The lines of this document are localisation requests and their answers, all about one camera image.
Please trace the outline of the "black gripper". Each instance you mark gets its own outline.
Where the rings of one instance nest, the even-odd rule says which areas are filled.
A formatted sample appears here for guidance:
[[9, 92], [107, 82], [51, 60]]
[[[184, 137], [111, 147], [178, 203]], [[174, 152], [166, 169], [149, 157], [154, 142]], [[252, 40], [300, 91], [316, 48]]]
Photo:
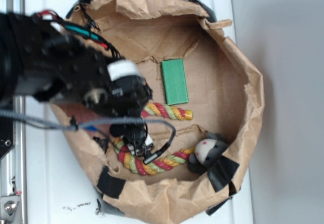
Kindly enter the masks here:
[[[119, 60], [107, 66], [108, 85], [94, 88], [84, 95], [83, 104], [99, 115], [110, 117], [140, 117], [152, 99], [153, 91], [136, 64]], [[109, 130], [117, 142], [122, 141], [132, 155], [153, 156], [152, 140], [147, 124], [112, 124]]]

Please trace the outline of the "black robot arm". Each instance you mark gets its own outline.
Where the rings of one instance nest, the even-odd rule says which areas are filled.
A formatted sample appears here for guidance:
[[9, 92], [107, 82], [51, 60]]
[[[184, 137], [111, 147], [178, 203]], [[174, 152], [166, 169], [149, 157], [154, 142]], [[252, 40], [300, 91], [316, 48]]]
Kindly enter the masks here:
[[1, 107], [13, 96], [82, 104], [116, 118], [111, 134], [148, 159], [147, 128], [136, 119], [152, 91], [135, 63], [89, 28], [50, 16], [1, 14]]

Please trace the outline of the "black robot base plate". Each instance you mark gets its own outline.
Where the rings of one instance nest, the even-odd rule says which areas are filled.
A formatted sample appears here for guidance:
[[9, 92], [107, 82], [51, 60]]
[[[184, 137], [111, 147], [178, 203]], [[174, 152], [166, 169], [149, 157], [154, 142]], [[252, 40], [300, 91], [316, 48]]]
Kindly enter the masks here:
[[14, 126], [12, 120], [1, 117], [0, 122], [1, 160], [14, 148]]

